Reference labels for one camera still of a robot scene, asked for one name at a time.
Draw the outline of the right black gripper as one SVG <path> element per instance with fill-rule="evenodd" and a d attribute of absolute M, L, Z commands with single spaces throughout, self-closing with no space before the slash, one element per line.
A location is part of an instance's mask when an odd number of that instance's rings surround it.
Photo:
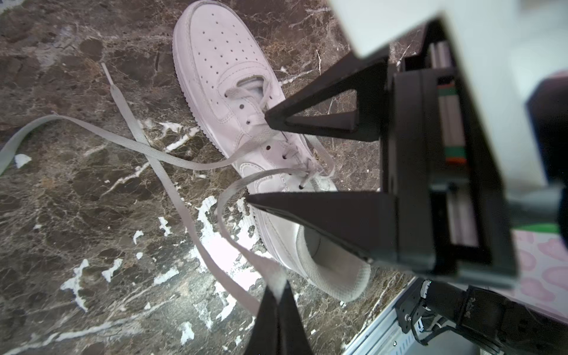
<path fill-rule="evenodd" d="M 519 267 L 501 177 L 456 62 L 433 60 L 430 46 L 444 38 L 442 23 L 428 22 L 420 51 L 393 75 L 385 161 L 396 198 L 273 192 L 246 200 L 366 262 L 397 261 L 425 277 L 510 288 Z"/>

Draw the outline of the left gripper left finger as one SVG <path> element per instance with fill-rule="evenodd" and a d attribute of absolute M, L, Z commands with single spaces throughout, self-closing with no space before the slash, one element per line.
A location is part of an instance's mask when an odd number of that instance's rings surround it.
<path fill-rule="evenodd" d="M 269 288 L 263 295 L 245 355 L 277 355 L 280 353 L 278 303 Z"/>

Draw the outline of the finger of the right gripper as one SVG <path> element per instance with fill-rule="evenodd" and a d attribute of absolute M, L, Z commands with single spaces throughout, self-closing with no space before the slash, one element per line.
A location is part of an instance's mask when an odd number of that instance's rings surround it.
<path fill-rule="evenodd" d="M 378 141 L 388 131 L 389 50 L 366 59 L 350 52 L 293 96 L 265 114 L 273 130 Z"/>

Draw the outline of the white sneaker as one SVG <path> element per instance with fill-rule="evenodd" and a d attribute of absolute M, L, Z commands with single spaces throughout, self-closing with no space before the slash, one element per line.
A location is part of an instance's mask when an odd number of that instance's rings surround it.
<path fill-rule="evenodd" d="M 313 136 L 282 133 L 266 122 L 285 98 L 253 35 L 224 4 L 197 1 L 173 33 L 175 72 L 199 127 L 248 180 L 252 194 L 333 192 L 334 162 Z M 254 212 L 268 253 L 321 291 L 343 302 L 368 285 L 368 263 L 298 223 Z"/>

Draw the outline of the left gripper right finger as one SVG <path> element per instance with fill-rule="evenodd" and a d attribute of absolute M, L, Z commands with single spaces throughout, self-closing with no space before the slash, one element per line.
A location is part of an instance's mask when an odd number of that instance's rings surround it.
<path fill-rule="evenodd" d="M 289 283 L 286 284 L 278 303 L 278 353 L 313 354 Z"/>

